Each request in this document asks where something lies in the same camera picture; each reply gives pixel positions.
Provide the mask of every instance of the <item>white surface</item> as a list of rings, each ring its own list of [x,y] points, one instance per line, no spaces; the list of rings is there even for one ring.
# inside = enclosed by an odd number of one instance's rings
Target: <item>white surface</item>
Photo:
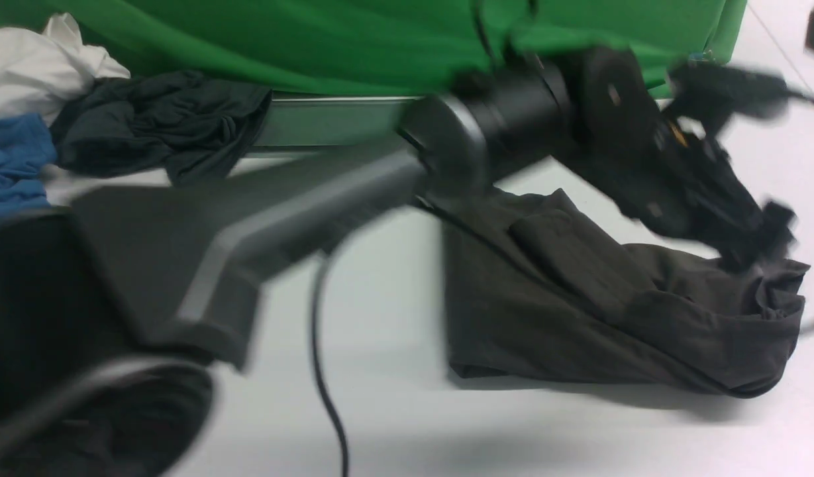
[[[83,45],[68,13],[53,15],[41,34],[0,28],[0,119],[37,112],[47,124],[68,101],[89,93],[95,78],[129,78],[100,46]]]
[[[775,20],[787,12],[778,9]],[[789,28],[803,31],[801,20]],[[735,58],[804,85],[752,12]],[[790,203],[800,216],[794,257],[813,265],[802,290],[814,315],[814,112],[792,108],[775,125],[740,121],[725,146],[749,190]],[[138,180],[162,184],[163,175]],[[661,242],[556,164],[505,185],[516,193],[558,187],[619,241]],[[52,191],[53,199],[64,194]],[[392,214],[358,233],[335,266],[323,317],[325,368],[355,477],[814,476],[814,338],[799,344],[779,386],[752,401],[512,378],[460,389],[447,378],[442,346],[439,242],[433,219]],[[173,475],[338,474],[337,443],[307,359],[315,265],[264,290],[253,365],[244,377],[218,372],[212,423]]]

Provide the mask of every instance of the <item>crumpled fabric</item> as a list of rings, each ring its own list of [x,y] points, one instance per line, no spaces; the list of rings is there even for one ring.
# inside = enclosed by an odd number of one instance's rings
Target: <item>crumpled fabric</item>
[[[562,191],[498,191],[455,215],[542,278],[446,227],[448,359],[464,378],[667,384],[735,398],[772,389],[795,350],[809,266],[728,274],[719,259],[619,244]]]
[[[101,46],[83,45],[77,21],[53,15],[41,34],[0,28],[0,119],[38,113],[50,125],[98,78],[129,78]]]
[[[183,70],[104,79],[50,126],[56,165],[92,178],[165,168],[171,184],[223,179],[262,132],[271,88]]]
[[[0,120],[0,219],[50,206],[38,173],[55,159],[56,149],[40,115]]]

